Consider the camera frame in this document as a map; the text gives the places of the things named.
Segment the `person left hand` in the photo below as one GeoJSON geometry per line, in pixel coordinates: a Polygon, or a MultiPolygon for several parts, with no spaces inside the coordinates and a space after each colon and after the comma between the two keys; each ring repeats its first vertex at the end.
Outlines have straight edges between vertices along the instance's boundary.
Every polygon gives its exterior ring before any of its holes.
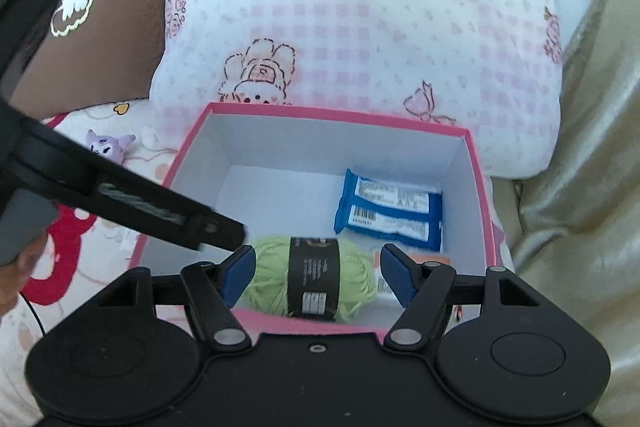
{"type": "Polygon", "coordinates": [[[0,315],[15,308],[18,294],[32,276],[32,271],[47,245],[48,234],[42,233],[31,241],[10,264],[0,270],[0,315]]]}

